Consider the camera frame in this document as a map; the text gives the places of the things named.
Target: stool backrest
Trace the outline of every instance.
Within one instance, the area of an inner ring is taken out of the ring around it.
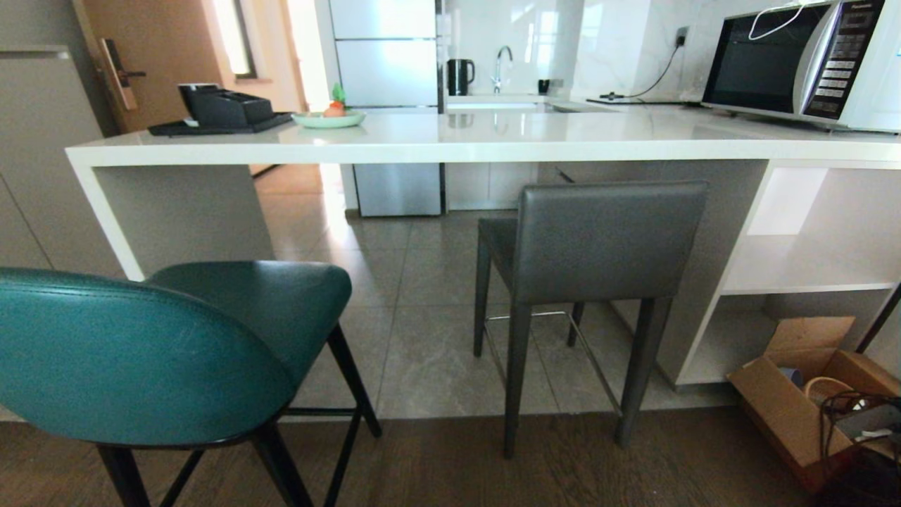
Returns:
[[[520,196],[513,299],[542,304],[671,297],[707,182],[530,185]]]
[[[0,269],[0,404],[50,433],[123,445],[204,443],[293,396],[244,325],[139,283]]]

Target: microwave control panel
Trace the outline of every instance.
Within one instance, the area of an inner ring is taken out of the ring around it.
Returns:
[[[839,5],[838,23],[816,76],[805,115],[838,119],[842,114],[883,1],[850,1]]]

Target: door handle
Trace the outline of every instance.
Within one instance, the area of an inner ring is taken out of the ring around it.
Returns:
[[[146,78],[147,77],[147,72],[144,72],[143,70],[135,70],[135,71],[117,70],[115,73],[116,73],[116,76],[119,76],[119,79],[121,79],[121,78]]]

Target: cardboard box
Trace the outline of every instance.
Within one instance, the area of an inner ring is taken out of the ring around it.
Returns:
[[[888,396],[901,395],[898,379],[867,356],[839,350],[854,317],[789,318],[779,322],[763,357],[728,375],[744,397],[743,408],[811,493],[823,487],[820,410],[782,374],[779,367],[801,370],[804,381],[824,376],[852,388]],[[826,469],[841,472],[852,443],[838,429],[833,434]]]

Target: metal footrest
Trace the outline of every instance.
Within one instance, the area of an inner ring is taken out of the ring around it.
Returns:
[[[585,336],[582,335],[582,329],[579,328],[578,324],[576,324],[576,321],[573,320],[572,316],[567,311],[563,311],[563,310],[542,311],[542,312],[532,313],[532,317],[549,317],[549,316],[556,316],[556,315],[565,315],[569,319],[569,324],[574,329],[576,329],[576,336],[578,336],[578,342],[582,345],[582,350],[585,351],[585,354],[588,356],[588,360],[591,362],[591,366],[595,369],[595,375],[597,376],[597,379],[599,381],[601,381],[601,385],[604,386],[604,392],[607,395],[607,399],[610,400],[610,404],[613,405],[614,412],[616,413],[616,415],[622,416],[623,410],[620,408],[619,401],[616,399],[616,395],[614,394],[613,389],[611,389],[610,383],[608,383],[606,377],[604,377],[604,372],[601,371],[601,365],[597,361],[595,354],[593,352],[591,352],[591,348],[588,346],[588,342],[586,341]],[[502,315],[502,316],[498,316],[498,317],[488,317],[485,319],[485,325],[483,326],[483,329],[485,330],[485,335],[488,338],[488,348],[491,349],[491,357],[494,359],[495,366],[497,367],[497,372],[498,372],[498,374],[500,374],[500,377],[501,377],[501,383],[504,386],[506,386],[506,374],[504,373],[504,367],[501,364],[501,357],[497,353],[497,349],[495,347],[495,340],[491,336],[491,330],[488,329],[488,322],[490,322],[492,320],[509,320],[509,319],[510,319],[509,315]]]

